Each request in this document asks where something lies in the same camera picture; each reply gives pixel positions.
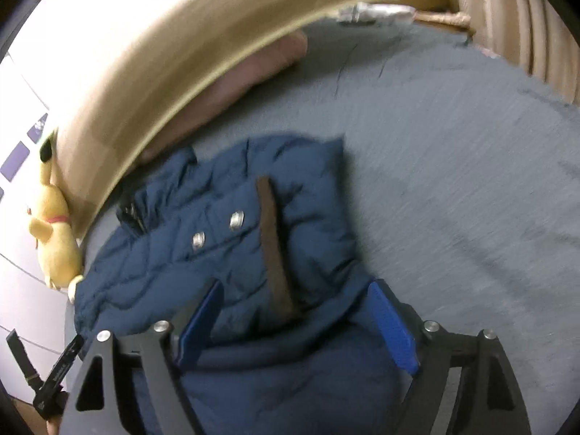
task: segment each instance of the red collar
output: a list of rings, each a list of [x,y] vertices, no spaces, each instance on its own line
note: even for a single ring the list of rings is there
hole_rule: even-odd
[[[69,216],[54,216],[50,219],[46,219],[46,222],[48,222],[49,224],[55,224],[55,223],[65,223],[70,225],[71,224],[71,220],[69,218]]]

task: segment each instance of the black ear tip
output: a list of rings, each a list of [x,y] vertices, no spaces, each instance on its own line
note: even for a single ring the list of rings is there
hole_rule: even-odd
[[[52,158],[52,146],[50,145],[50,139],[46,139],[44,144],[40,148],[40,161],[42,163],[48,162]]]

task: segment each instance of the silver object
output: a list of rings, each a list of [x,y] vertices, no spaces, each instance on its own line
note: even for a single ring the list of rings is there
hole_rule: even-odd
[[[98,341],[107,341],[110,338],[111,338],[111,332],[110,331],[100,331],[97,334],[97,340]]]
[[[205,234],[203,232],[197,232],[191,239],[191,246],[194,250],[201,249],[205,244]]]
[[[488,340],[495,340],[498,337],[491,329],[483,329],[483,336]]]
[[[164,332],[169,328],[169,322],[167,321],[158,321],[153,324],[153,330],[156,332]]]
[[[428,332],[437,332],[441,328],[439,323],[435,321],[425,321],[423,326],[425,327],[425,330]]]
[[[417,10],[402,4],[369,4],[358,2],[355,6],[339,9],[333,17],[344,24],[370,24],[376,21],[412,24]]]
[[[230,218],[230,229],[233,231],[242,227],[244,223],[244,211],[236,211]]]

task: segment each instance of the blue gripper pad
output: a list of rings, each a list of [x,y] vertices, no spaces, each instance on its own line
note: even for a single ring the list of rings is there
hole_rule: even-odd
[[[211,330],[221,311],[224,290],[219,281],[215,281],[205,295],[197,312],[179,336],[175,365],[181,371],[195,368],[199,354],[205,348]]]
[[[419,370],[415,338],[411,334],[395,307],[383,293],[381,286],[373,281],[367,294],[372,315],[379,331],[385,340],[385,345],[395,361],[395,364],[414,376]]]

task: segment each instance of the stuffed animal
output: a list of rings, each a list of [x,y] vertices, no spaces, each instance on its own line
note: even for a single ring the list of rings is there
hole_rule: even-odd
[[[28,231],[37,240],[38,261],[51,289],[68,287],[74,302],[76,285],[83,279],[82,256],[70,225],[69,207],[58,187],[50,183],[52,146],[50,138],[40,149],[40,191],[30,211]]]

